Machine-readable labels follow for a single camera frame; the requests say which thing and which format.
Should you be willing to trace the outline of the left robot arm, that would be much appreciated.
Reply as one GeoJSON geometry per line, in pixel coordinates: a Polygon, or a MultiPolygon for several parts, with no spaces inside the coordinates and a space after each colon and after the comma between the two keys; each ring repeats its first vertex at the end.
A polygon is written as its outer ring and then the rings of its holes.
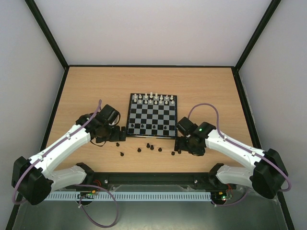
{"type": "Polygon", "coordinates": [[[74,151],[91,142],[99,147],[107,141],[125,141],[125,128],[118,126],[120,113],[110,105],[98,106],[93,113],[80,116],[75,124],[46,149],[26,159],[19,157],[13,165],[12,201],[20,194],[31,205],[41,203],[53,191],[71,185],[89,186],[94,171],[85,163],[64,170],[56,168],[74,151]]]}

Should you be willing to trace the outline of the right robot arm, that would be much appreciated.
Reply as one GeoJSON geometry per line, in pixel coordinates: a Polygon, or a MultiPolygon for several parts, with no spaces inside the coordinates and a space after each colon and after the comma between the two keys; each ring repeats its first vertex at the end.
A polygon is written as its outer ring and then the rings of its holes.
{"type": "Polygon", "coordinates": [[[206,148],[209,148],[241,164],[241,167],[231,167],[222,163],[215,165],[209,176],[209,182],[213,187],[218,188],[223,184],[243,185],[253,188],[267,199],[273,199],[281,190],[288,172],[277,151],[264,151],[245,145],[210,123],[203,122],[197,125],[187,117],[182,118],[176,128],[181,136],[175,139],[175,151],[203,156],[206,148]]]}

